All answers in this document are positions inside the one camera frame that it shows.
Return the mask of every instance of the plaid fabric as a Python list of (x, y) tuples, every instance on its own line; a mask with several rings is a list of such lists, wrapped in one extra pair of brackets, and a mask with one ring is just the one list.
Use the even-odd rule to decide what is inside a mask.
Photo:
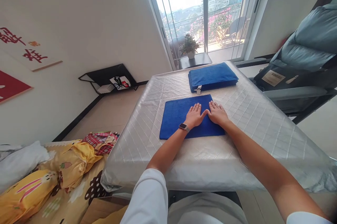
[(99, 133), (89, 133), (84, 137), (82, 142), (89, 143), (91, 146), (96, 148), (98, 144), (105, 142), (105, 139), (110, 135), (111, 132), (99, 132)]
[(108, 141), (108, 142), (105, 143), (105, 144), (102, 144), (102, 145), (99, 147), (99, 149), (98, 149), (96, 155), (102, 156), (102, 155), (104, 155), (104, 154), (109, 154), (109, 153), (111, 152), (111, 150), (113, 149), (113, 146), (116, 144), (117, 140), (118, 140), (118, 135), (117, 135), (117, 133), (111, 133), (111, 134), (109, 135), (109, 137), (107, 138), (107, 141)]
[(95, 149), (97, 156), (109, 154), (118, 140), (118, 135), (111, 132), (89, 133), (83, 142), (89, 143)]

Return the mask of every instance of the potted plant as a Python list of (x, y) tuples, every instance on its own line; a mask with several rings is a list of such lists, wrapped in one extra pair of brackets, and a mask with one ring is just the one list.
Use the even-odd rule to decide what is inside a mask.
[(190, 34), (186, 34), (184, 44), (181, 46), (181, 53), (187, 55), (189, 59), (193, 59), (199, 47), (200, 44), (194, 40), (194, 37)]

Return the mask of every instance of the baseboard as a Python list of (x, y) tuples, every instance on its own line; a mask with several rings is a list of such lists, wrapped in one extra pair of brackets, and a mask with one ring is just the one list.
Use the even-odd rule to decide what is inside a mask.
[(140, 85), (146, 85), (148, 81), (143, 81), (143, 82), (139, 82), (137, 83), (137, 86), (140, 86)]
[[(136, 86), (146, 85), (148, 81), (139, 82)], [(81, 113), (78, 115), (53, 141), (62, 141), (70, 131), (84, 118), (85, 115), (104, 97), (104, 94), (98, 95)]]

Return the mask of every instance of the door frame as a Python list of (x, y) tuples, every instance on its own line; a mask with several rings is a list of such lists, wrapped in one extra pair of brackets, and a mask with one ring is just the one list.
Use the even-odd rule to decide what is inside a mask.
[[(247, 29), (246, 37), (250, 37), (250, 35), (251, 35), (252, 27), (254, 25), (256, 13), (258, 11), (260, 1), (261, 0), (252, 0), (252, 1), (249, 0), (248, 1), (248, 5), (252, 4), (254, 9), (253, 9), (253, 12), (252, 12), (252, 16), (250, 17), (250, 22), (249, 22), (249, 26), (248, 26), (248, 29)], [(158, 4), (157, 4), (157, 0), (150, 0), (150, 4), (153, 6), (153, 10), (154, 10), (155, 17), (156, 17), (156, 20), (157, 20), (156, 22), (157, 22), (157, 25), (158, 25), (158, 31), (160, 32), (160, 36), (161, 36), (161, 38), (164, 42), (165, 49), (168, 53), (168, 57), (169, 57), (169, 60), (170, 60), (170, 63), (171, 63), (171, 67), (173, 68), (173, 70), (179, 70), (178, 67), (176, 67), (175, 64), (174, 64), (171, 48), (170, 48), (170, 45), (169, 45), (169, 41), (166, 37), (166, 33), (165, 33), (163, 21), (162, 21), (161, 16), (160, 16), (160, 11), (159, 11), (159, 7), (158, 7)], [(204, 17), (203, 17), (204, 18), (204, 40), (205, 40), (205, 43), (206, 43), (206, 41), (208, 41), (208, 0), (203, 0), (203, 4), (204, 4), (204, 12), (203, 12), (203, 14), (204, 14)], [(238, 58), (231, 59), (230, 61), (235, 62), (235, 61), (244, 60), (244, 55), (246, 53), (247, 45), (248, 45), (248, 41), (245, 41), (243, 43), (243, 49), (242, 49), (241, 56), (238, 57)]]

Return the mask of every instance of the blue towel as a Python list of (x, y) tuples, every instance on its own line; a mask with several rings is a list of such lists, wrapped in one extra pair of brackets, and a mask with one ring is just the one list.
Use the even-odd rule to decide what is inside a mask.
[[(209, 102), (212, 100), (211, 95), (202, 95), (193, 98), (177, 99), (167, 101), (163, 120), (161, 122), (159, 139), (167, 140), (178, 129), (179, 125), (186, 119), (186, 114), (196, 103), (201, 104), (201, 113), (209, 109)], [(219, 136), (224, 135), (225, 131), (217, 124), (214, 124), (206, 115), (201, 124), (193, 128), (186, 138), (202, 137), (202, 136)]]
[(223, 62), (221, 64), (191, 70), (189, 72), (189, 82), (191, 92), (196, 92), (195, 89), (197, 89), (199, 85), (202, 85), (202, 91), (207, 91), (236, 85), (238, 77), (230, 67)]

